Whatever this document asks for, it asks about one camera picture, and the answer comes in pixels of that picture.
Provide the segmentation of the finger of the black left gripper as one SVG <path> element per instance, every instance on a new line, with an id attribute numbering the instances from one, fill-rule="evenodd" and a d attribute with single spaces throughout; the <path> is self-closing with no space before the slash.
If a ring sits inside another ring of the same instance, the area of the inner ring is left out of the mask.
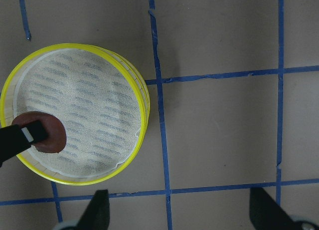
<path id="1" fill-rule="evenodd" d="M 33 121 L 24 127 L 17 124 L 0 129 L 0 166 L 3 162 L 29 149 L 32 144 L 44 141 L 48 133 L 40 121 Z"/>

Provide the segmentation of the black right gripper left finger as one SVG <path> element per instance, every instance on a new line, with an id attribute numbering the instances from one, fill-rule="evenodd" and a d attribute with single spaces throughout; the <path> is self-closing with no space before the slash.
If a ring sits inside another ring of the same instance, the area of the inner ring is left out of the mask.
<path id="1" fill-rule="evenodd" d="M 107 230 L 110 225 L 108 190 L 97 190 L 81 218 L 58 223 L 54 230 Z"/>

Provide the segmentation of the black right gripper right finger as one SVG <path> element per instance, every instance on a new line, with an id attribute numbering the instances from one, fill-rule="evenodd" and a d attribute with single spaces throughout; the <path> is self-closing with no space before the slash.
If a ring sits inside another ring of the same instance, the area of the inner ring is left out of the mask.
<path id="1" fill-rule="evenodd" d="M 260 187 L 250 189 L 249 218 L 256 230 L 317 230 L 306 220 L 293 220 L 273 198 Z"/>

